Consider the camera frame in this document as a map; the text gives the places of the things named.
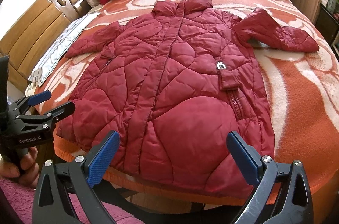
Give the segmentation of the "person's left hand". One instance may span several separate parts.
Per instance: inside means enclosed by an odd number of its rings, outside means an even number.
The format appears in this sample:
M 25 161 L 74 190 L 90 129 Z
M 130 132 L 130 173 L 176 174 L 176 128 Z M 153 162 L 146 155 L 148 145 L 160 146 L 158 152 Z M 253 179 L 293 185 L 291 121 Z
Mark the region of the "person's left hand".
M 36 188 L 39 179 L 39 165 L 36 162 L 38 150 L 36 147 L 30 147 L 29 152 L 21 159 L 19 168 L 3 158 L 1 158 L 1 177 L 14 179 L 18 184 L 30 188 Z

